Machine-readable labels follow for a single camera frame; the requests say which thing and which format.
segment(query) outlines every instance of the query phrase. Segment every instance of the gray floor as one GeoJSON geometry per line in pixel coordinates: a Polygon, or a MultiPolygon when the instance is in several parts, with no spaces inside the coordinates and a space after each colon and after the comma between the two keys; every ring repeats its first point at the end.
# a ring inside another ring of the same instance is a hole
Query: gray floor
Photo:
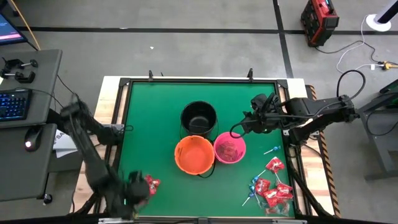
{"type": "MultiPolygon", "coordinates": [[[[276,29],[271,0],[17,0],[32,26],[154,27],[276,29]]],[[[306,0],[280,0],[285,29],[301,29],[299,15],[306,0]]],[[[388,0],[334,0],[341,17],[338,30],[360,30],[363,17],[376,13],[388,0]]],[[[12,19],[22,25],[18,18],[12,19]]],[[[392,30],[398,30],[398,18],[392,30]]],[[[60,76],[94,111],[105,75],[244,77],[250,67],[256,77],[286,77],[277,34],[140,34],[36,32],[42,49],[62,49],[60,76]]],[[[336,50],[360,36],[333,35],[323,50],[336,50]]],[[[395,35],[368,35],[379,60],[398,62],[395,35]]],[[[340,74],[335,65],[341,53],[325,55],[308,48],[304,36],[287,35],[287,46],[295,78],[315,87],[319,98],[334,97],[340,74]]],[[[0,52],[30,50],[26,44],[5,46],[0,52]]],[[[362,46],[344,58],[342,70],[371,63],[371,49],[362,46]]],[[[367,85],[354,103],[364,105],[376,92],[398,78],[398,72],[361,69],[367,85]]],[[[352,95],[360,86],[359,76],[348,75],[341,93],[352,95]]],[[[56,96],[62,104],[70,94],[61,85],[56,96]]],[[[366,182],[363,176],[379,170],[375,152],[368,144],[359,120],[332,124],[326,130],[328,151],[335,176],[340,209],[344,218],[396,223],[398,179],[366,182]]],[[[63,215],[68,212],[75,174],[54,174],[50,187],[54,202],[23,200],[0,203],[0,219],[63,215]],[[13,210],[6,209],[12,205],[13,210]]]]}

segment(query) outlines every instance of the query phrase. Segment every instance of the paper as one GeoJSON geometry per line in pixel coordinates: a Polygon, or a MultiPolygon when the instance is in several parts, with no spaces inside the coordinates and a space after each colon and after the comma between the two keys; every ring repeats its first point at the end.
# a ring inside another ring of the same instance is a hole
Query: paper
{"type": "Polygon", "coordinates": [[[62,156],[65,156],[67,154],[77,152],[75,143],[73,142],[72,138],[59,130],[57,130],[57,132],[55,133],[54,145],[52,149],[55,151],[57,158],[61,158],[62,156]]]}

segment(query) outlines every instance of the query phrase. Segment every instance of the green mat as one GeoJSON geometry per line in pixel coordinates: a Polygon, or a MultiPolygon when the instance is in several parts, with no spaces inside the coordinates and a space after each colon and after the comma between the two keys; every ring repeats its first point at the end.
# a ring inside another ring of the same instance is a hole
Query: green mat
{"type": "MultiPolygon", "coordinates": [[[[144,175],[150,174],[161,180],[156,195],[143,208],[141,215],[264,217],[264,209],[259,208],[255,198],[251,198],[244,207],[242,203],[248,197],[248,185],[252,178],[261,173],[274,156],[285,164],[280,130],[270,134],[246,135],[245,157],[237,164],[218,162],[214,174],[207,179],[178,169],[174,149],[180,140],[180,131],[182,137],[186,135],[180,129],[180,114],[190,102],[202,100],[215,108],[218,126],[210,136],[210,139],[215,139],[217,133],[229,131],[232,125],[243,119],[242,111],[252,111],[250,100],[254,96],[272,92],[275,92],[272,84],[133,84],[126,125],[133,125],[134,130],[125,133],[119,175],[122,170],[125,174],[142,170],[144,175]],[[282,149],[263,155],[274,146],[281,146],[282,149]]],[[[243,130],[239,127],[234,131],[242,133],[243,130]]],[[[289,184],[286,169],[280,170],[278,176],[289,184]]],[[[275,187],[275,174],[266,171],[261,177],[270,180],[271,187],[275,187]]],[[[292,203],[289,216],[294,216],[292,203]]]]}

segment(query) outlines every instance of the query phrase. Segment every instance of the blue backlit keyboard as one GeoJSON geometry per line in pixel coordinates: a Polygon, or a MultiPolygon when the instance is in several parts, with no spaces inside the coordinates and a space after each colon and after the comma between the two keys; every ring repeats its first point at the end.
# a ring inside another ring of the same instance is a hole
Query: blue backlit keyboard
{"type": "Polygon", "coordinates": [[[32,90],[0,90],[0,122],[26,119],[32,90]]]}

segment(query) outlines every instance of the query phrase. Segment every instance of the black bucket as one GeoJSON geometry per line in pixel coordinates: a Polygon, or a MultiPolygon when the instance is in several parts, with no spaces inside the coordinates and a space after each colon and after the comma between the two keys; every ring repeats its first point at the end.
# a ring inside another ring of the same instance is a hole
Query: black bucket
{"type": "Polygon", "coordinates": [[[189,135],[206,138],[217,121],[216,110],[204,101],[188,104],[181,113],[181,125],[189,135]]]}

